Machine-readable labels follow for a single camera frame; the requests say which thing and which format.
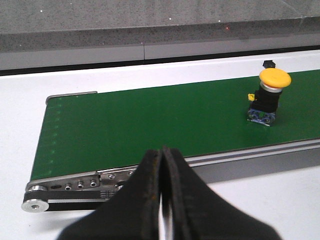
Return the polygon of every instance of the yellow button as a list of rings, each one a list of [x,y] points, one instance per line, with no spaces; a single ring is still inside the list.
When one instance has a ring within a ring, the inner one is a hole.
[[[259,77],[264,84],[273,88],[284,88],[291,83],[289,74],[279,68],[266,68]]]

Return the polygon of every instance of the green belt surface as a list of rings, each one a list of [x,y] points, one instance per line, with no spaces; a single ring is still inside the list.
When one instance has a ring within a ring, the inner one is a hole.
[[[51,98],[31,180],[320,137],[320,70],[290,73],[271,127],[247,121],[257,76]]]

